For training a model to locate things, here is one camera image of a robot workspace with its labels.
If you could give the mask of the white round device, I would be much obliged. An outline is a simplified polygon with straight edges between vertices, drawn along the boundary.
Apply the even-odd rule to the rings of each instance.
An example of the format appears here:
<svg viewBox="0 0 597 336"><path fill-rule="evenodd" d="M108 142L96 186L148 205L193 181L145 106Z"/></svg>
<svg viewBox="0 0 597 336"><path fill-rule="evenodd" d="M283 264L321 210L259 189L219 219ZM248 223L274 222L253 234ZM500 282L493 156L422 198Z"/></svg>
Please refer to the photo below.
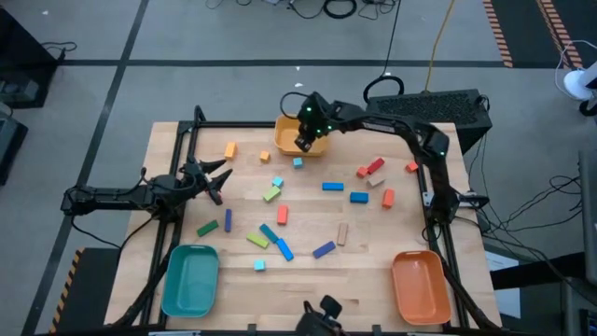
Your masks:
<svg viewBox="0 0 597 336"><path fill-rule="evenodd" d="M564 45L560 59L554 70L554 85L569 98L579 101L578 111L585 117L597 118L597 60L588 68L577 67L559 79L559 71L563 69L564 55L571 51L575 43L586 44L597 50L597 46L586 40L572 40Z"/></svg>

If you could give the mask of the orange plastic bin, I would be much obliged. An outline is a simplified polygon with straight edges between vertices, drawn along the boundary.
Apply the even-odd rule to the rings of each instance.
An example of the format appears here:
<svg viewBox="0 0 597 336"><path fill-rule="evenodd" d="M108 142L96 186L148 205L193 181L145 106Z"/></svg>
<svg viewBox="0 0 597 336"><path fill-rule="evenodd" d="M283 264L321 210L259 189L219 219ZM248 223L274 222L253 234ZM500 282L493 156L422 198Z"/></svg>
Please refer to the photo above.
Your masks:
<svg viewBox="0 0 597 336"><path fill-rule="evenodd" d="M411 325L441 325L451 320L451 301L442 262L430 250L397 254L391 274L396 307Z"/></svg>

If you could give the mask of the black computer tower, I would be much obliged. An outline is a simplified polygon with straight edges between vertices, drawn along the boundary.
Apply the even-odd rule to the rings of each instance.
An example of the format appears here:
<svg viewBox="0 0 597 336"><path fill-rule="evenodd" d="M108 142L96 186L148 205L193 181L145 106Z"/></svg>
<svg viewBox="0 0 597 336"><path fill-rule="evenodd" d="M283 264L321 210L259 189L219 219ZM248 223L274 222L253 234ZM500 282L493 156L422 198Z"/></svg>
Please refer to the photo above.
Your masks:
<svg viewBox="0 0 597 336"><path fill-rule="evenodd" d="M453 123L461 152L466 154L493 126L489 106L486 95L470 89L373 97L366 111L412 116L432 123Z"/></svg>

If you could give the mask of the black floor mat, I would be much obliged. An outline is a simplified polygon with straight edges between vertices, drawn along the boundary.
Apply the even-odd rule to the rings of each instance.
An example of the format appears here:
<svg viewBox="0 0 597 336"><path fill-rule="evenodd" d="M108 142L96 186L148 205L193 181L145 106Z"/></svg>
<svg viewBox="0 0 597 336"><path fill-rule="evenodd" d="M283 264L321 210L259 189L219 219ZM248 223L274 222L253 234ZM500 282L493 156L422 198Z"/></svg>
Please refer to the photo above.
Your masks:
<svg viewBox="0 0 597 336"><path fill-rule="evenodd" d="M0 6L0 103L42 107L59 62Z"/></svg>

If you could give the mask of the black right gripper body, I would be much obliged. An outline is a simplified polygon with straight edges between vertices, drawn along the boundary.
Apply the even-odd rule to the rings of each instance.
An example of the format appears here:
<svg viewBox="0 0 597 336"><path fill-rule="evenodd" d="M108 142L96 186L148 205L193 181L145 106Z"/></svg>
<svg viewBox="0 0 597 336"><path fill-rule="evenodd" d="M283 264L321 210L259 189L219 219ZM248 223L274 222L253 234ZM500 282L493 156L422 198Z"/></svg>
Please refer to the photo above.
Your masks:
<svg viewBox="0 0 597 336"><path fill-rule="evenodd" d="M309 94L298 112L299 133L307 138L327 136L331 130L331 103L317 91Z"/></svg>

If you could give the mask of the grey upright panel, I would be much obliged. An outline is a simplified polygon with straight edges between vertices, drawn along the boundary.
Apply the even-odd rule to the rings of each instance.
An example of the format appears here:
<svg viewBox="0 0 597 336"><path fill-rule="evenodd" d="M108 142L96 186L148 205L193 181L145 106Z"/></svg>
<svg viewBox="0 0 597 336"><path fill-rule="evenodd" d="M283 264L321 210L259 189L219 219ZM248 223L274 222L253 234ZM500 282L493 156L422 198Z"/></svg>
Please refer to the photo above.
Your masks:
<svg viewBox="0 0 597 336"><path fill-rule="evenodd" d="M597 149L579 152L578 169L586 278L597 286Z"/></svg>

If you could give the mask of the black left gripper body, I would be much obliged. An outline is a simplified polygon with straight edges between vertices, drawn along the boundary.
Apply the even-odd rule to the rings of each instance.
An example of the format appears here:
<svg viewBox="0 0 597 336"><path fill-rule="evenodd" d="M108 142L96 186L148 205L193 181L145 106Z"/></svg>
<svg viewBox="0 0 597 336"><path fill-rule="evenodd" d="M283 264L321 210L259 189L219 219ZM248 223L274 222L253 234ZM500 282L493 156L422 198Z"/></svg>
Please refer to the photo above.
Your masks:
<svg viewBox="0 0 597 336"><path fill-rule="evenodd" d="M209 190L209 165L206 161L188 161L179 172L183 174L179 191L189 193L194 198L201 192Z"/></svg>

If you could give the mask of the black equipment case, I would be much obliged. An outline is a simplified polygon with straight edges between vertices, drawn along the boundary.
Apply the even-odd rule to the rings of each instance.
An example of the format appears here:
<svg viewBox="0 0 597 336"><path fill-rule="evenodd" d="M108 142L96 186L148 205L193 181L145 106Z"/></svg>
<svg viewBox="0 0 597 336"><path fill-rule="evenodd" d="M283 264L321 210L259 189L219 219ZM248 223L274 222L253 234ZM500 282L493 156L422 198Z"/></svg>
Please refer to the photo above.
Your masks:
<svg viewBox="0 0 597 336"><path fill-rule="evenodd" d="M8 179L11 166L29 129L5 112L0 112L0 186Z"/></svg>

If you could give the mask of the yellow plastic bin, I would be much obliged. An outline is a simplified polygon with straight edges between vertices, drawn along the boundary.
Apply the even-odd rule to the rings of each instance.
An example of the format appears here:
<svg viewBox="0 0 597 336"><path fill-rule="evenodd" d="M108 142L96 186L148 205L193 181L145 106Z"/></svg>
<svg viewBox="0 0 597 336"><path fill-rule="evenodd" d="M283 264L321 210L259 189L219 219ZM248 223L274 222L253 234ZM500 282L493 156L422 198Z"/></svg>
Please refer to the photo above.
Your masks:
<svg viewBox="0 0 597 336"><path fill-rule="evenodd" d="M299 121L279 116L275 121L274 144L282 154L295 157L320 157L328 148L328 138L322 137L312 143L308 152L303 152L295 140L299 136Z"/></svg>

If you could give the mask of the black mat with orange stripes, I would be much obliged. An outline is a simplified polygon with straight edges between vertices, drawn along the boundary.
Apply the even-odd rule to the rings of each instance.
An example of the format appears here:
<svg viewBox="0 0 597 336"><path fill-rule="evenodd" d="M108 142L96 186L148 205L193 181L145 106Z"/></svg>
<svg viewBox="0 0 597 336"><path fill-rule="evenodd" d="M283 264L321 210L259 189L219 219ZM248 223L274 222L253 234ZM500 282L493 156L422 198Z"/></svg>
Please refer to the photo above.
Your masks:
<svg viewBox="0 0 597 336"><path fill-rule="evenodd" d="M597 0L482 0L506 67L597 61Z"/></svg>

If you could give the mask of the teal plastic bin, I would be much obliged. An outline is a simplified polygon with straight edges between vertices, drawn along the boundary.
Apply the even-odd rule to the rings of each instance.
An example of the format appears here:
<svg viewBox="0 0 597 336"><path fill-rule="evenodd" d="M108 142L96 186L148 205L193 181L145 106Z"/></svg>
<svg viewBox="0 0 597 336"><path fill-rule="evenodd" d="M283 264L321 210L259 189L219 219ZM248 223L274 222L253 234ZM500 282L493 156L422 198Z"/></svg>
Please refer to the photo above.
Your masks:
<svg viewBox="0 0 597 336"><path fill-rule="evenodd" d="M180 245L170 257L161 310L169 317L204 317L215 304L219 257L209 245Z"/></svg>

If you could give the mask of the lime long block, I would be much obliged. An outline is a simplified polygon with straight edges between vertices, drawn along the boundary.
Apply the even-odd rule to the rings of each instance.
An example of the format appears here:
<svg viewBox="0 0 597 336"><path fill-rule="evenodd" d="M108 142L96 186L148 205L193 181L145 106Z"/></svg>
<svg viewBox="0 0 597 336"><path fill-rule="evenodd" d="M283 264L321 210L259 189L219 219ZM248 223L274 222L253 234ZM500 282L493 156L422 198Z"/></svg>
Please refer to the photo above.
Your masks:
<svg viewBox="0 0 597 336"><path fill-rule="evenodd" d="M246 239L252 244L257 245L263 249L266 249L270 244L270 242L266 238L263 238L257 235L256 233L252 232L247 234Z"/></svg>

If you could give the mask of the white paper sheet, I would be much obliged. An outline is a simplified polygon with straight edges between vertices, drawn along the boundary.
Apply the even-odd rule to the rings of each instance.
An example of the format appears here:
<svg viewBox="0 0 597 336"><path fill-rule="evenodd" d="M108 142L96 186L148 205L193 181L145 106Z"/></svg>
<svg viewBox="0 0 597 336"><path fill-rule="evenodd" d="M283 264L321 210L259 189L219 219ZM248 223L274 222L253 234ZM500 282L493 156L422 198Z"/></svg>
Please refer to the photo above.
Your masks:
<svg viewBox="0 0 597 336"><path fill-rule="evenodd" d="M485 256L491 271L499 271L519 265L517 260L493 252L486 251ZM496 290L495 298L501 315L521 318L521 290L519 288Z"/></svg>

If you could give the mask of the silver arm base bracket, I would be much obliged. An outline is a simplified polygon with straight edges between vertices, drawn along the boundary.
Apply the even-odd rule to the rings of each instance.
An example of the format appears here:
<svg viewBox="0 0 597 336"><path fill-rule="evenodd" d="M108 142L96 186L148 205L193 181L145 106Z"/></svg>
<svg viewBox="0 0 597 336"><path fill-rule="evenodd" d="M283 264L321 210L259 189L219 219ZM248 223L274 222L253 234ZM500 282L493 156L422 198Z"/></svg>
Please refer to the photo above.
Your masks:
<svg viewBox="0 0 597 336"><path fill-rule="evenodd" d="M422 196L423 196L423 205L426 208L430 208L431 202L433 201L433 198L434 198L434 193L426 191L426 192L422 193ZM464 194L458 194L457 197L460 202L460 207L463 207L463 208L474 208L474 209L482 208L490 200L487 196L479 195L475 191L468 191Z"/></svg>

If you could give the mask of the black mat with hazard stripes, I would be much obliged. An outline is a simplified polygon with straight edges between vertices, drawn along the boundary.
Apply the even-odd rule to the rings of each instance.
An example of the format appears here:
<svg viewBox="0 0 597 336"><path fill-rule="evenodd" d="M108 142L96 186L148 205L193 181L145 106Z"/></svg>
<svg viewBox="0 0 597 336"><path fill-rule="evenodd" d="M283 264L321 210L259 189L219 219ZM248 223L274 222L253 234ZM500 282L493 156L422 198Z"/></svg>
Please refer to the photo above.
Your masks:
<svg viewBox="0 0 597 336"><path fill-rule="evenodd" d="M78 249L68 269L49 333L80 332L104 325L117 271L118 251Z"/></svg>

